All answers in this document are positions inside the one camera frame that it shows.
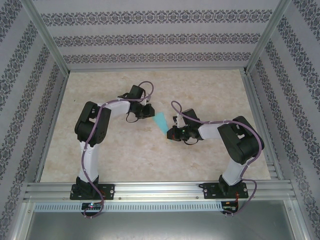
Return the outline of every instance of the marble floor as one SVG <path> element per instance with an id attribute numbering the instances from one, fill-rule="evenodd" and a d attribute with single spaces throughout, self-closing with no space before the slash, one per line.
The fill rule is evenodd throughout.
<path id="1" fill-rule="evenodd" d="M 41 182 L 74 182 L 81 167 L 81 151 L 74 127 L 87 101 L 104 103 L 151 81 L 150 103 L 162 112 L 169 128 L 176 114 L 170 102 L 193 108 L 202 121 L 244 116 L 255 127 L 238 70 L 128 71 L 71 73 L 55 125 Z M 150 86 L 143 85 L 146 91 Z M 170 141 L 152 118 L 127 123 L 125 115 L 112 118 L 99 150 L 100 182 L 213 181 L 226 169 L 229 155 L 220 139 L 189 146 Z M 268 180 L 262 154 L 244 174 Z"/>

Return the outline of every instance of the robotic arm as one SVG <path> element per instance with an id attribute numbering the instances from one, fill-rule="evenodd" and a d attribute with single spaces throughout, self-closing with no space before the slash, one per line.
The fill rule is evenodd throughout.
<path id="1" fill-rule="evenodd" d="M 150 98 L 146 97 L 146 91 L 140 86 L 133 85 L 129 93 L 125 93 L 118 97 L 117 100 L 111 101 L 102 107 L 102 104 L 97 104 L 88 101 L 81 115 L 75 125 L 74 132 L 77 134 L 77 139 L 80 141 L 81 154 L 84 153 L 83 165 L 84 168 L 80 168 L 78 177 L 76 178 L 76 184 L 72 186 L 73 197 L 77 196 L 81 199 L 95 199 L 97 191 L 93 189 L 93 186 L 88 182 L 88 178 L 98 188 L 99 187 L 99 174 L 98 174 L 98 156 L 100 143 L 105 139 L 109 120 L 122 114 L 133 113 L 137 120 L 153 117 L 155 110 L 150 103 L 147 102 Z M 102 107 L 99 119 L 97 119 L 98 112 Z M 97 125 L 95 131 L 87 144 L 89 136 L 94 128 L 96 119 Z"/>
<path id="2" fill-rule="evenodd" d="M 259 143 L 254 134 L 243 127 L 245 125 L 252 131 L 252 126 L 243 116 L 233 119 L 233 123 L 202 124 L 193 109 L 183 111 L 173 117 L 176 125 L 167 132 L 167 138 L 174 141 L 187 141 L 190 138 L 202 141 L 205 139 L 222 139 L 229 155 L 230 161 L 225 172 L 219 177 L 219 189 L 225 197 L 233 198 L 235 189 L 242 182 L 242 175 L 249 162 L 258 154 Z M 256 133 L 264 149 L 264 142 Z"/>

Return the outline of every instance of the striped wall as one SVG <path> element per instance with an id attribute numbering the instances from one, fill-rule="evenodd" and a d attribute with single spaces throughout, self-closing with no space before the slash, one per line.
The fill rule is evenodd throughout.
<path id="1" fill-rule="evenodd" d="M 245 67 L 279 0 L 34 0 L 71 70 Z"/>
<path id="2" fill-rule="evenodd" d="M 284 177 L 320 239 L 320 1 L 293 0 L 251 78 Z"/>
<path id="3" fill-rule="evenodd" d="M 66 79 L 18 0 L 0 0 L 0 240 L 33 182 Z"/>

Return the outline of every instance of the floor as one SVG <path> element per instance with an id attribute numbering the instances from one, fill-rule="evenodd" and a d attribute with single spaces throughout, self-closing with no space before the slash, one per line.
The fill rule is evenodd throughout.
<path id="1" fill-rule="evenodd" d="M 176 114 L 170 102 L 193 108 L 203 121 L 244 116 L 255 127 L 238 70 L 128 71 L 71 73 L 44 165 L 41 182 L 74 182 L 81 167 L 81 151 L 74 127 L 87 101 L 104 103 L 130 91 L 132 85 L 151 81 L 150 103 L 163 113 L 169 128 Z M 146 84 L 147 93 L 150 87 Z M 213 181 L 226 169 L 229 155 L 220 139 L 195 145 L 168 140 L 154 119 L 127 123 L 121 115 L 110 120 L 99 151 L 100 182 Z M 268 180 L 262 154 L 244 174 Z"/>

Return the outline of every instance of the cyan object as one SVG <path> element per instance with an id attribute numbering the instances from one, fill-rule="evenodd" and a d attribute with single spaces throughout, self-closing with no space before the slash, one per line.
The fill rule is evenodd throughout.
<path id="1" fill-rule="evenodd" d="M 167 135 L 169 128 L 168 128 L 164 113 L 158 112 L 152 118 L 155 121 L 155 123 L 158 125 L 158 127 L 161 129 L 161 131 L 164 133 L 164 135 Z"/>

